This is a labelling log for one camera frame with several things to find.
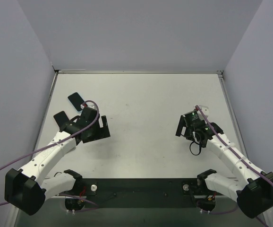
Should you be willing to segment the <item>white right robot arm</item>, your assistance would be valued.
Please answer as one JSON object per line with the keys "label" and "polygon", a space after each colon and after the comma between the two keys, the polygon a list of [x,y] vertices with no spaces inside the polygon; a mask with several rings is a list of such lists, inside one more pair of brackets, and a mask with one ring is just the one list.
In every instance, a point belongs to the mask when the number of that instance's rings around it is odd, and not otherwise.
{"label": "white right robot arm", "polygon": [[209,169],[197,176],[197,186],[205,193],[218,192],[237,203],[249,218],[273,207],[273,172],[265,173],[248,160],[223,130],[207,119],[207,109],[196,106],[180,116],[176,136],[213,152],[231,171],[231,180]]}

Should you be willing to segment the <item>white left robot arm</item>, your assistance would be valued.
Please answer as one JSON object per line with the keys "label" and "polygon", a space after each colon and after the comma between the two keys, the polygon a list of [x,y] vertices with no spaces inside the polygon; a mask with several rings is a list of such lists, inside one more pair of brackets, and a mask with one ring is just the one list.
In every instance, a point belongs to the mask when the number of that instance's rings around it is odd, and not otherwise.
{"label": "white left robot arm", "polygon": [[85,107],[80,116],[69,119],[64,112],[55,116],[60,130],[47,148],[42,148],[27,164],[10,169],[5,176],[5,200],[28,215],[34,215],[49,198],[63,192],[73,195],[82,190],[82,176],[65,170],[47,179],[48,173],[71,150],[82,143],[110,137],[107,117]]}

